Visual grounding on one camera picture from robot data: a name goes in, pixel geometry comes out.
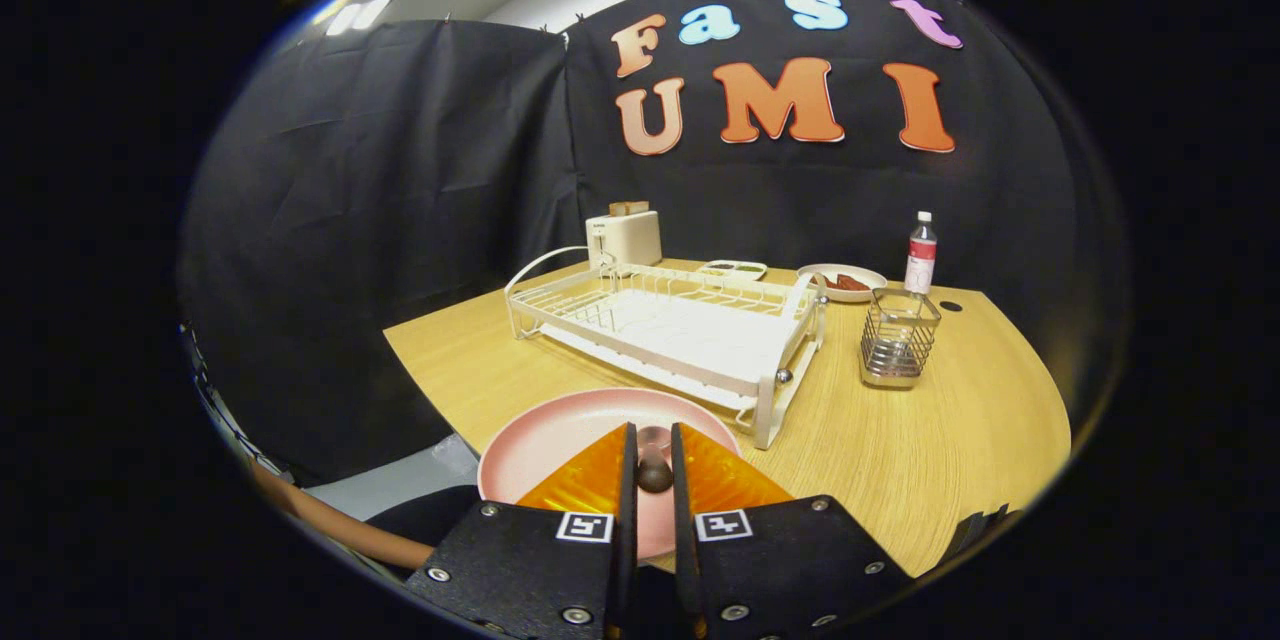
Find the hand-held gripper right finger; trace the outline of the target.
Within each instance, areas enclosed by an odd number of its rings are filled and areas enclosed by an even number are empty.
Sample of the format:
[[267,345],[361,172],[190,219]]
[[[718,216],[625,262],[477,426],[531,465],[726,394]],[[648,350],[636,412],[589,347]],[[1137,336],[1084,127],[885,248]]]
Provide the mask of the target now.
[[699,639],[832,639],[914,577],[833,497],[791,497],[687,422],[672,429],[676,588]]

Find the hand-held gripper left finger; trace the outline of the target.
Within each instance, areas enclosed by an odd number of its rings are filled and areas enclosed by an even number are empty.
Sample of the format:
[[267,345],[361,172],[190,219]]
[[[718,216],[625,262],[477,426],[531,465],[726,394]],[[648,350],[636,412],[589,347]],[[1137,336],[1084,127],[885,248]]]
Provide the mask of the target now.
[[425,609],[484,637],[620,637],[637,563],[637,429],[621,422],[550,479],[602,511],[481,500],[406,584]]

